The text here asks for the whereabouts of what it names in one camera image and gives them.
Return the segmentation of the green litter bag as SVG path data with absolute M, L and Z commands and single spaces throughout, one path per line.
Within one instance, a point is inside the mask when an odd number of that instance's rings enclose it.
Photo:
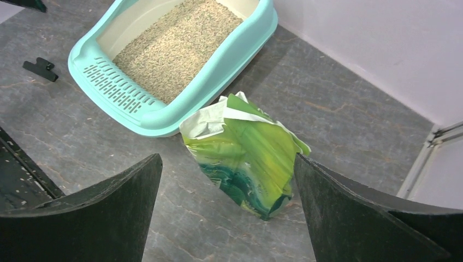
M 208 179 L 264 221 L 293 196 L 295 156 L 311 153 L 306 143 L 243 92 L 222 96 L 198 110 L 180 124 L 180 133 Z

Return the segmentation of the teal plastic litter box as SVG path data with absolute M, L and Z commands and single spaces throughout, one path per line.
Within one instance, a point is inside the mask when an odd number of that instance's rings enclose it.
M 114 1 L 74 45 L 68 70 L 83 92 L 127 129 L 152 138 L 179 131 L 180 123 L 216 99 L 244 70 L 275 32 L 273 1 L 223 1 L 242 19 L 186 88 L 165 104 L 114 63 L 116 55 L 178 1 Z

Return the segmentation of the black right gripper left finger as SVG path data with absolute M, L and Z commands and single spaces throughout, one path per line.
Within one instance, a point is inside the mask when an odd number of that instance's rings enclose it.
M 32 209 L 1 213 L 1 261 L 141 261 L 163 170 L 158 153 Z

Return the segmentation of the black bag clip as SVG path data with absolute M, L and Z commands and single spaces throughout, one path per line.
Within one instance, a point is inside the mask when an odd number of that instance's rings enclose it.
M 51 82 L 56 82 L 58 79 L 58 75 L 52 71 L 55 65 L 44 58 L 37 57 L 35 63 L 24 61 L 22 67 Z

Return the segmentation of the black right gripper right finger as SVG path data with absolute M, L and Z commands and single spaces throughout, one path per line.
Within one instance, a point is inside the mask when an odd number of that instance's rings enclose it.
M 294 176 L 317 261 L 462 261 L 462 211 L 406 200 L 297 154 Z

